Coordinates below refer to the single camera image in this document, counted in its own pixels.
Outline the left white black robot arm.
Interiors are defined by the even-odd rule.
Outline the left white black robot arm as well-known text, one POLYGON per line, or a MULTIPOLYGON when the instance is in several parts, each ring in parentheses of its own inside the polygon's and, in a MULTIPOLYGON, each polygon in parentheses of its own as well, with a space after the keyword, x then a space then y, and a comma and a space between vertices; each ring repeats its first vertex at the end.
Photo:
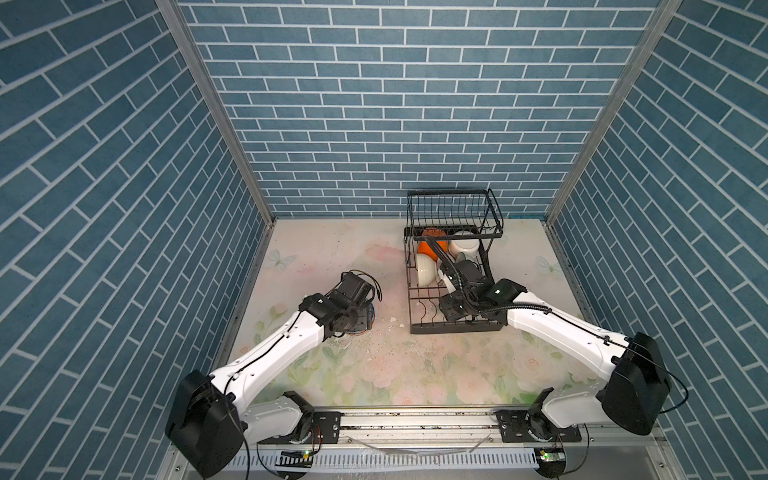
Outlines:
POLYGON ((381 298, 381 286, 372 275, 361 270, 342 273, 331 290, 305 297, 282 326, 247 353, 209 374, 187 374, 170 403, 166 437, 204 479, 223 470, 240 450, 273 438, 310 442, 310 448, 296 456, 311 462, 328 432, 316 423, 314 407, 294 391, 265 403, 253 401, 323 342, 369 331, 373 303, 381 298))

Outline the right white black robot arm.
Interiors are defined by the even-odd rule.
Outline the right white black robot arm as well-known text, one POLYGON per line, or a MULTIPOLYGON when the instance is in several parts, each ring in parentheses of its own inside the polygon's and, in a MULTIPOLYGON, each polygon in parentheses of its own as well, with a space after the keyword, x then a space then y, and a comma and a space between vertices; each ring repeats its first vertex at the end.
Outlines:
POLYGON ((607 422, 645 436, 668 413, 664 403, 678 379, 666 368, 652 337, 642 332, 627 337, 597 327, 517 282, 482 275, 470 260, 441 262, 438 277, 448 289, 439 302, 447 320, 496 318, 548 342, 596 374, 592 385, 540 392, 525 417, 534 438, 550 441, 572 426, 607 422))

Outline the cream plain bowl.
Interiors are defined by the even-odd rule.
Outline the cream plain bowl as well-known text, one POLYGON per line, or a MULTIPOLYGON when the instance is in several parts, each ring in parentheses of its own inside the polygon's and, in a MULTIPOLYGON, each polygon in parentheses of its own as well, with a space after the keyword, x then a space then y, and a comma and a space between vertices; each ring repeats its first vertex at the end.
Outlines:
POLYGON ((415 257, 417 286, 426 288, 437 281, 437 264, 429 255, 417 253, 415 257))

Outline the orange square bowl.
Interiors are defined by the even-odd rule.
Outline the orange square bowl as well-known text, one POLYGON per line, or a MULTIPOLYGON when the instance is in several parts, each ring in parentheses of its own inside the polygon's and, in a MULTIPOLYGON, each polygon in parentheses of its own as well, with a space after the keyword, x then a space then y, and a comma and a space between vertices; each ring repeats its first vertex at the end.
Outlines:
POLYGON ((447 232, 440 228, 429 227, 424 229, 421 235, 424 239, 418 242, 417 253, 437 262, 440 259, 438 252, 446 252, 448 249, 447 232))

